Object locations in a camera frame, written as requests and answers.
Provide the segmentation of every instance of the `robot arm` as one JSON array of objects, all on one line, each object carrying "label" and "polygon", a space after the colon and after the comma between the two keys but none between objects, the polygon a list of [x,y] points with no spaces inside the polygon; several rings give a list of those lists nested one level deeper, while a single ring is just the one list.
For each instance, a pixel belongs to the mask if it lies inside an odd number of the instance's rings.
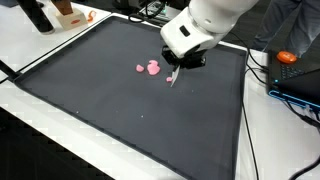
[{"label": "robot arm", "polygon": [[203,54],[215,47],[238,18],[258,0],[192,0],[177,17],[161,29],[167,46],[163,56],[182,68],[204,66]]}]

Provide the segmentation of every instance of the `pink play dough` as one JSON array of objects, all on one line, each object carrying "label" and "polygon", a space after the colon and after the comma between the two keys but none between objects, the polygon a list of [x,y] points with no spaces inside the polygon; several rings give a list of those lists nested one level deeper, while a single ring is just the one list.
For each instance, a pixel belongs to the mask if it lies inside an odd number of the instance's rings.
[{"label": "pink play dough", "polygon": [[167,77],[167,82],[172,82],[172,77]]},{"label": "pink play dough", "polygon": [[156,66],[159,65],[158,61],[156,61],[156,60],[150,60],[149,63],[150,63],[150,64],[154,64],[154,65],[156,65]]},{"label": "pink play dough", "polygon": [[160,72],[160,67],[155,64],[149,64],[148,71],[149,71],[149,74],[153,76]]},{"label": "pink play dough", "polygon": [[142,67],[141,65],[138,64],[137,67],[136,67],[136,70],[138,72],[142,72],[144,70],[144,67]]}]

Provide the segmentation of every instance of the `pink object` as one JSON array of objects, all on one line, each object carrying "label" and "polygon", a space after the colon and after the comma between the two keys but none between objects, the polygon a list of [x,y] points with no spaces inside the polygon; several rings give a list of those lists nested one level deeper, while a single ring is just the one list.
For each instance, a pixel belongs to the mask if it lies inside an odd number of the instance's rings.
[{"label": "pink object", "polygon": [[142,67],[141,65],[137,65],[137,67],[136,67],[136,70],[138,71],[138,72],[142,72],[142,71],[144,71],[144,67]]},{"label": "pink object", "polygon": [[150,64],[154,64],[154,65],[156,65],[156,66],[159,65],[158,61],[156,61],[156,60],[150,60],[149,63],[150,63]]},{"label": "pink object", "polygon": [[160,67],[155,64],[148,65],[148,71],[151,76],[156,75],[160,72]]},{"label": "pink object", "polygon": [[172,77],[167,77],[167,82],[172,82]]}]

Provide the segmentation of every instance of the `orange object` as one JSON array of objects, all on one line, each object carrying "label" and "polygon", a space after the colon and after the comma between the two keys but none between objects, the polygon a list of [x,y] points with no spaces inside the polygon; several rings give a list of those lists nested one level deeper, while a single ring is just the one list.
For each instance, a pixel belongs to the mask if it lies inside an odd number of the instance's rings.
[{"label": "orange object", "polygon": [[96,12],[95,11],[90,11],[89,15],[88,15],[88,22],[93,21],[93,18],[96,16]]},{"label": "orange object", "polygon": [[292,64],[297,61],[297,57],[287,51],[280,51],[277,55],[277,58],[279,61],[285,63],[285,64]]}]

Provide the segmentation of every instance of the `black tray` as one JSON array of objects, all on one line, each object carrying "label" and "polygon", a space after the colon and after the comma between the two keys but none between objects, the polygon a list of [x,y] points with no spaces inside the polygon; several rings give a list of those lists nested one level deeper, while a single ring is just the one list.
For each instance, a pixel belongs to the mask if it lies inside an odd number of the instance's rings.
[{"label": "black tray", "polygon": [[110,17],[15,84],[188,179],[234,179],[246,52],[217,46],[170,88],[159,31]]}]

